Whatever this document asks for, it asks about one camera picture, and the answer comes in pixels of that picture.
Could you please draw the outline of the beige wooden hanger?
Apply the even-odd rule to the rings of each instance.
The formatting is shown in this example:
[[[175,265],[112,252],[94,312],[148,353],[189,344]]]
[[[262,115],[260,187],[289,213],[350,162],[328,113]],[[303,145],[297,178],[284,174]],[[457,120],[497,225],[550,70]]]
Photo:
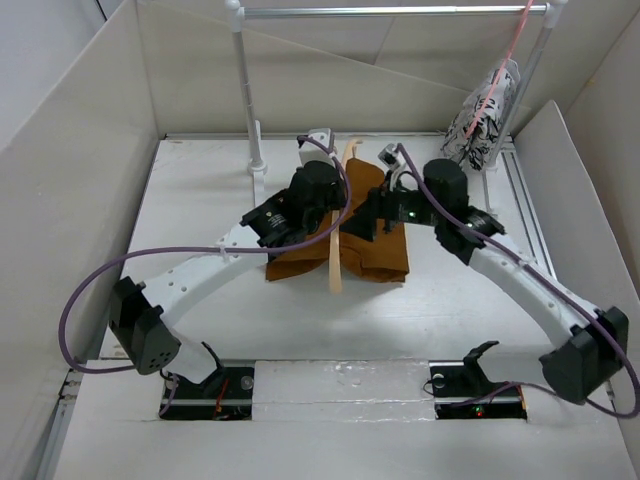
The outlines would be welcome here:
[[[357,148],[362,143],[359,138],[352,138],[348,141],[342,155],[341,166],[346,167],[347,162],[356,156]],[[329,242],[329,291],[331,294],[340,294],[343,290],[340,261],[340,234],[334,230],[330,235]]]

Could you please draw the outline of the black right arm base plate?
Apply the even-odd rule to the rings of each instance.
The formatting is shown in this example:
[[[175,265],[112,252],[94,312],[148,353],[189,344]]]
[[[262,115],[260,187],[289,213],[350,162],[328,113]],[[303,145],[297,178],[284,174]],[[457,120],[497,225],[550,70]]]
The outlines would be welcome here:
[[[522,390],[507,381],[492,381],[480,360],[499,342],[472,348],[460,360],[430,360],[429,378],[422,390],[434,399],[437,420],[501,420],[528,418]]]

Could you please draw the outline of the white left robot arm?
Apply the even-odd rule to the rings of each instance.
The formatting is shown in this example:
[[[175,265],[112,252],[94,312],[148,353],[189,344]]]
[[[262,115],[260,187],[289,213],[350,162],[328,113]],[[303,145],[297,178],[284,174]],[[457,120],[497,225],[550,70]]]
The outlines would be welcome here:
[[[183,317],[216,290],[278,256],[331,234],[320,225],[331,212],[346,213],[352,189],[336,160],[309,161],[289,186],[245,214],[217,244],[136,283],[120,279],[112,290],[109,328],[140,375],[164,371],[201,396],[216,394],[225,368],[205,342],[180,334]]]

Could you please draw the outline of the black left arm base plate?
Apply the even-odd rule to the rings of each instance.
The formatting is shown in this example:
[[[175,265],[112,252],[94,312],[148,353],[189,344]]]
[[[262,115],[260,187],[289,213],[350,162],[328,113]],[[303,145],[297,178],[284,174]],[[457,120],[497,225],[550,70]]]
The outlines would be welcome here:
[[[159,405],[159,417],[167,421],[248,421],[252,419],[255,363],[227,363],[213,391],[179,377],[174,385],[170,374]]]

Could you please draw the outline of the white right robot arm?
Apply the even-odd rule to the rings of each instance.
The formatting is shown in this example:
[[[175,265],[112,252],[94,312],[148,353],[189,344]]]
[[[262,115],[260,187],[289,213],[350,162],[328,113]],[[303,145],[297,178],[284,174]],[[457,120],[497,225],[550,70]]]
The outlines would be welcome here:
[[[402,184],[413,175],[391,156],[381,184],[366,189],[341,230],[372,242],[404,224],[431,227],[438,243],[517,303],[542,329],[552,348],[538,358],[541,376],[562,400],[582,405],[625,368],[629,320],[569,293],[562,284],[526,260],[504,226],[471,205],[468,180],[449,159],[424,165],[415,189]]]

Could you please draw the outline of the brown trousers with striped trim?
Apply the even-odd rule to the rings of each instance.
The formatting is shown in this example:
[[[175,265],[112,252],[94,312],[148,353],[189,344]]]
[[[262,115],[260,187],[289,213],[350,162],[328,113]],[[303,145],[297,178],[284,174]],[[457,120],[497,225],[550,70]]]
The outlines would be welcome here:
[[[357,158],[347,161],[346,173],[353,191],[353,206],[363,203],[369,190],[384,180],[380,168]],[[341,232],[341,267],[365,281],[403,283],[410,272],[405,228],[400,225],[386,234],[383,226],[384,222],[379,220],[373,242]],[[311,272],[329,260],[329,251],[330,240],[324,238],[311,246],[284,253],[267,264],[265,278],[274,282]]]

